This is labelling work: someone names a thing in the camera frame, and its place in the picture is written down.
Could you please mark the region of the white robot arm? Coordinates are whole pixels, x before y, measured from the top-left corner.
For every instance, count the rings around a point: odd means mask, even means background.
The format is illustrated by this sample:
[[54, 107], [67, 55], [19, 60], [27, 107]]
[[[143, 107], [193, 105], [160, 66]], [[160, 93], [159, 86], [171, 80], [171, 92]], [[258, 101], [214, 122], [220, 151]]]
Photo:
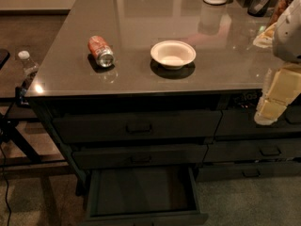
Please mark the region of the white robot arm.
[[268, 70], [258, 101], [255, 123], [271, 125], [301, 93], [301, 0], [293, 0], [277, 21], [261, 33], [254, 44], [270, 41], [281, 68]]

